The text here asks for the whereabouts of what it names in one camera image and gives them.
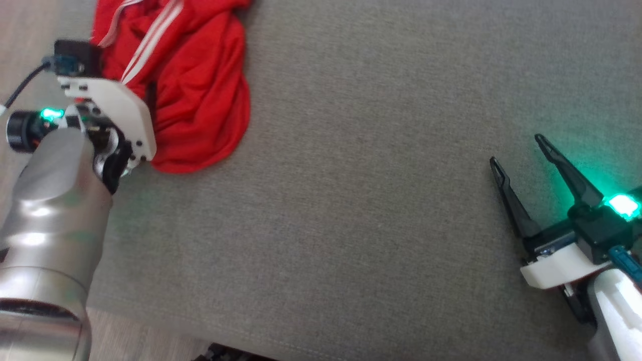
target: green led light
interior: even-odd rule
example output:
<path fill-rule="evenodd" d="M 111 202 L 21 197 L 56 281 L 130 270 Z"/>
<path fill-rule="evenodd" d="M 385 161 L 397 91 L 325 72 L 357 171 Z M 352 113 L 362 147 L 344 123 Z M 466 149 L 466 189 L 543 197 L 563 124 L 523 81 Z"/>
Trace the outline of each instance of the green led light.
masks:
<path fill-rule="evenodd" d="M 606 204 L 627 220 L 640 215 L 640 203 L 626 194 L 616 194 Z"/>
<path fill-rule="evenodd" d="M 64 110 L 45 108 L 40 112 L 40 117 L 48 121 L 53 121 L 54 119 L 60 119 L 65 115 Z"/>

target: seam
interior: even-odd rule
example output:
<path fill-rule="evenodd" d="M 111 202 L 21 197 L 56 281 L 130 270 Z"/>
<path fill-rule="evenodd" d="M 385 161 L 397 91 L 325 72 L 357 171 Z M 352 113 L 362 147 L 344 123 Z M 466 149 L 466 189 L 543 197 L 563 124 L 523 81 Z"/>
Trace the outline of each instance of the seam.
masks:
<path fill-rule="evenodd" d="M 116 297 L 116 296 L 113 296 L 113 295 L 106 295 L 106 294 L 100 294 L 100 297 L 104 297 L 104 298 L 107 298 L 107 299 L 113 299 L 113 300 L 116 300 L 116 301 L 124 302 L 124 303 L 129 304 L 130 306 L 133 306 L 134 308 L 137 308 L 139 310 L 145 310 L 145 309 L 156 310 L 156 311 L 162 312 L 162 313 L 164 313 L 166 315 L 170 315 L 170 316 L 176 317 L 178 319 L 182 319 L 182 320 L 187 321 L 187 322 L 189 322 L 191 324 L 202 323 L 200 321 L 196 321 L 196 320 L 191 319 L 189 317 L 186 317 L 186 316 L 183 316 L 183 315 L 179 315 L 179 314 L 171 312 L 171 311 L 163 310 L 162 308 L 159 308 L 159 307 L 156 307 L 156 306 L 145 306 L 145 307 L 143 307 L 138 303 L 135 303 L 135 302 L 133 302 L 131 300 L 124 299 L 124 298 L 121 298 L 121 297 Z M 228 328 L 228 327 L 225 327 L 225 326 L 221 326 L 219 324 L 214 324 L 214 323 L 211 323 L 211 322 L 209 322 L 208 325 L 213 326 L 214 328 L 217 328 L 217 329 L 225 331 L 225 332 L 236 333 L 236 334 L 240 335 L 241 337 L 243 337 L 244 339 L 260 341 L 260 342 L 267 342 L 269 344 L 278 345 L 278 346 L 281 346 L 281 347 L 283 347 L 285 349 L 289 349 L 290 351 L 295 351 L 295 352 L 302 353 L 304 355 L 313 357 L 313 358 L 315 358 L 317 360 L 348 361 L 346 358 L 341 358 L 341 357 L 328 355 L 327 353 L 315 351 L 313 349 L 302 348 L 300 346 L 289 344 L 287 342 L 271 339 L 270 337 L 267 337 L 267 336 L 264 336 L 264 335 L 256 335 L 256 334 L 249 333 L 247 331 L 235 330 L 235 329 Z"/>

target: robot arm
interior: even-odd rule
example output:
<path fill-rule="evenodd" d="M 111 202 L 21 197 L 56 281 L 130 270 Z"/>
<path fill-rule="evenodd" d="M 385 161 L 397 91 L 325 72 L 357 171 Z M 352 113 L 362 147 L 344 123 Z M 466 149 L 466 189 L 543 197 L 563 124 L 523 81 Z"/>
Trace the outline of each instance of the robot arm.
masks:
<path fill-rule="evenodd" d="M 56 47 L 69 43 L 89 46 Z M 92 69 L 78 61 L 83 53 L 72 55 L 73 68 Z M 9 145 L 33 155 L 0 230 L 0 361 L 89 358 L 85 304 L 112 195 L 156 151 L 145 103 L 86 71 L 56 71 L 75 99 L 64 112 L 17 111 L 8 121 Z"/>
<path fill-rule="evenodd" d="M 629 254 L 642 237 L 642 187 L 605 198 L 544 136 L 535 136 L 575 198 L 568 218 L 545 229 L 532 220 L 490 159 L 499 194 L 525 257 L 521 273 L 535 288 L 558 288 L 575 317 L 596 328 L 594 360 L 642 360 L 642 267 Z"/>

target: wooden floor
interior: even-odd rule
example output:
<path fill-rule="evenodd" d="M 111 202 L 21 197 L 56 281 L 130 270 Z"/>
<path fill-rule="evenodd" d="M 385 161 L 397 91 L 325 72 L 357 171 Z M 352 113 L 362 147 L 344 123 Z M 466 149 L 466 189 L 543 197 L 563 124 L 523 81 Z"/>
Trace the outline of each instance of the wooden floor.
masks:
<path fill-rule="evenodd" d="M 76 13 L 64 9 L 73 5 Z M 0 101 L 15 87 L 40 59 L 53 51 L 57 37 L 88 38 L 91 30 L 92 0 L 0 0 Z M 62 16 L 85 15 L 82 19 Z M 20 95 L 15 109 L 41 109 L 65 105 L 55 77 L 38 76 Z M 0 117 L 0 222 L 4 221 L 11 201 L 11 189 L 28 155 L 12 152 L 5 141 L 5 122 Z M 191 361 L 204 353 L 209 342 L 138 324 L 129 319 L 99 310 L 89 310 L 95 361 Z"/>
<path fill-rule="evenodd" d="M 88 312 L 93 337 L 90 361 L 192 361 L 210 344 L 107 312 Z"/>

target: black cable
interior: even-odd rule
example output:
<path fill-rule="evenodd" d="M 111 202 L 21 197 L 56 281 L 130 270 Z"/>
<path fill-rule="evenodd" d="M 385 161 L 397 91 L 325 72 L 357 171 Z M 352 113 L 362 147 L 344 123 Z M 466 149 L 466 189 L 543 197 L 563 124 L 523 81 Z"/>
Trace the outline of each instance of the black cable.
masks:
<path fill-rule="evenodd" d="M 16 98 L 18 98 L 18 95 L 24 90 L 24 88 L 29 84 L 30 81 L 32 81 L 36 75 L 38 75 L 41 71 L 51 67 L 51 63 L 49 62 L 44 62 L 42 65 L 38 66 L 35 68 L 27 77 L 18 85 L 18 88 L 15 89 L 13 94 L 9 97 L 9 99 L 4 103 L 4 107 L 6 109 L 9 109 L 13 103 L 15 102 Z"/>

